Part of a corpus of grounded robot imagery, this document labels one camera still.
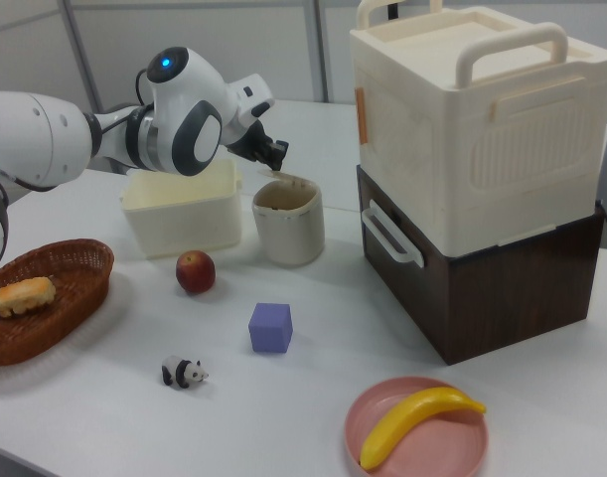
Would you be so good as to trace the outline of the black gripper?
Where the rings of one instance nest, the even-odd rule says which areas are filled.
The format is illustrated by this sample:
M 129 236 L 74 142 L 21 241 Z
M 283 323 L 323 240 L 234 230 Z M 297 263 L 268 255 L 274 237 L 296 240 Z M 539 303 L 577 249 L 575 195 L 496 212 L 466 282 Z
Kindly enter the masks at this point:
M 238 141 L 228 146 L 228 151 L 251 162 L 264 164 L 272 171 L 280 171 L 288 148 L 286 141 L 271 142 L 262 123 L 257 120 Z

